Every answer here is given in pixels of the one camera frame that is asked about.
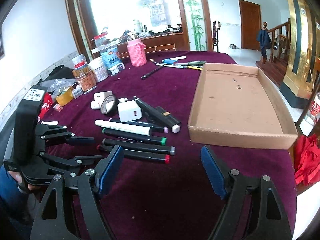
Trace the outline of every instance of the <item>pink knitted cover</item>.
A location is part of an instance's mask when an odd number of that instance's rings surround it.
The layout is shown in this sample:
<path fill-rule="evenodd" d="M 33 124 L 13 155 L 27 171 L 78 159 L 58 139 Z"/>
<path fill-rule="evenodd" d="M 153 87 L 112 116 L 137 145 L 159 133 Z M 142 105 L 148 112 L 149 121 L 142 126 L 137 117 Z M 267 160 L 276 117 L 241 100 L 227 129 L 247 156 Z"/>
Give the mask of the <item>pink knitted cover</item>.
<path fill-rule="evenodd" d="M 144 52 L 145 47 L 145 44 L 142 42 L 127 46 L 132 66 L 139 67 L 147 63 L 146 54 Z"/>

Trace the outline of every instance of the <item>chair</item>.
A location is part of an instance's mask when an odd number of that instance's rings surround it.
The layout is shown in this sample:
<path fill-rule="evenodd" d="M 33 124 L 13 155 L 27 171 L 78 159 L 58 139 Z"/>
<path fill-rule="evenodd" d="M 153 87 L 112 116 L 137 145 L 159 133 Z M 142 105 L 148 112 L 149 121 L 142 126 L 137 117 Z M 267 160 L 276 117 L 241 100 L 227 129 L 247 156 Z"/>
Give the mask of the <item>chair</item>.
<path fill-rule="evenodd" d="M 212 27 L 212 44 L 213 44 L 213 51 L 214 51 L 214 46 L 217 47 L 217 52 L 219 52 L 219 30 L 221 28 L 221 23 L 219 21 L 214 21 L 213 22 L 213 27 Z"/>

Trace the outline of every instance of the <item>stair railing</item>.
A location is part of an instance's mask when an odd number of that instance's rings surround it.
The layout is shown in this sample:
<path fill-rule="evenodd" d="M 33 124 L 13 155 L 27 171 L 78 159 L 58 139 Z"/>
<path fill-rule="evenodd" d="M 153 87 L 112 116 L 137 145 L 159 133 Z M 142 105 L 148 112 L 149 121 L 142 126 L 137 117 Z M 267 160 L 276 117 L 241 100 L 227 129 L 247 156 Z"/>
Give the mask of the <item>stair railing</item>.
<path fill-rule="evenodd" d="M 282 34 L 282 27 L 285 26 L 285 36 Z M 279 47 L 278 47 L 278 55 L 277 58 L 281 57 L 282 49 L 284 49 L 284 54 L 289 54 L 290 50 L 290 37 L 291 37 L 291 24 L 290 21 L 280 24 L 270 30 L 268 30 L 268 33 L 271 33 L 271 54 L 270 54 L 270 62 L 273 62 L 273 54 L 274 54 L 274 46 L 273 44 L 275 43 L 276 39 L 276 31 L 279 35 Z M 281 42 L 282 39 L 285 39 L 285 44 L 283 46 L 283 43 Z"/>

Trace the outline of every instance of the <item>human hand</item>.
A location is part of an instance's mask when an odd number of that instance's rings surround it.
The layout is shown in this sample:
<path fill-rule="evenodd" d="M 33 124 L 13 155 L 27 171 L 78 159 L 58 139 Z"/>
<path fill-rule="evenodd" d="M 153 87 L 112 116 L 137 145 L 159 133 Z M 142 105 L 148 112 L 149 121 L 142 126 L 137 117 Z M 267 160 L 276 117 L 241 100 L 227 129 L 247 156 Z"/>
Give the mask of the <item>human hand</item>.
<path fill-rule="evenodd" d="M 22 183 L 22 176 L 19 172 L 15 172 L 15 171 L 8 171 L 8 172 L 16 182 L 18 182 L 19 184 Z M 28 184 L 28 189 L 30 191 L 34 191 L 34 190 L 40 189 L 40 187 Z"/>

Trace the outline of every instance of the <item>pink thermos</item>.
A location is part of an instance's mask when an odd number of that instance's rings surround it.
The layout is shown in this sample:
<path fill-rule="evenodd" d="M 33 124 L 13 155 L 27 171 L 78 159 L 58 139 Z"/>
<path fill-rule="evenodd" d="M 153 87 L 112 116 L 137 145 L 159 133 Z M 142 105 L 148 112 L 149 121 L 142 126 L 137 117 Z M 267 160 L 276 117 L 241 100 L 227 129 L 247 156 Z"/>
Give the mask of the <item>pink thermos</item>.
<path fill-rule="evenodd" d="M 147 63 L 146 53 L 144 52 L 145 44 L 136 32 L 128 33 L 128 52 L 132 66 L 139 67 Z"/>

